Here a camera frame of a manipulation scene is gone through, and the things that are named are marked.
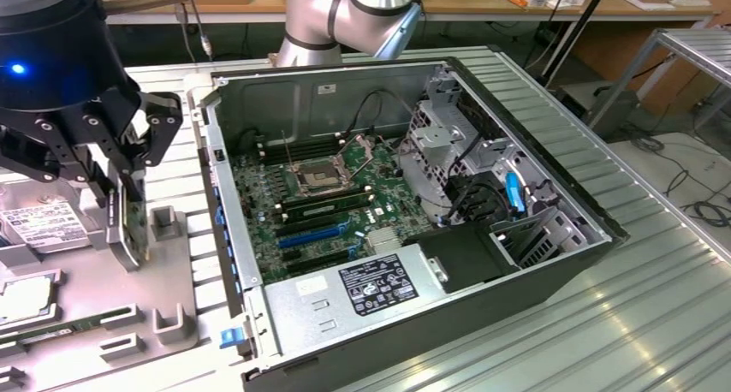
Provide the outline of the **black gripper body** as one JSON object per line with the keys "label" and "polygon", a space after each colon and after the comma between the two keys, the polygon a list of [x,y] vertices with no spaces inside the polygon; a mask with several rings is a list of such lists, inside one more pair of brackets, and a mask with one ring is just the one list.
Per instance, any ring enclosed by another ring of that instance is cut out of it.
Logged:
{"label": "black gripper body", "polygon": [[84,115],[125,133],[140,107],[139,86],[123,70],[100,0],[60,0],[1,16],[1,124],[33,137],[36,120],[56,113],[72,142],[89,143]]}

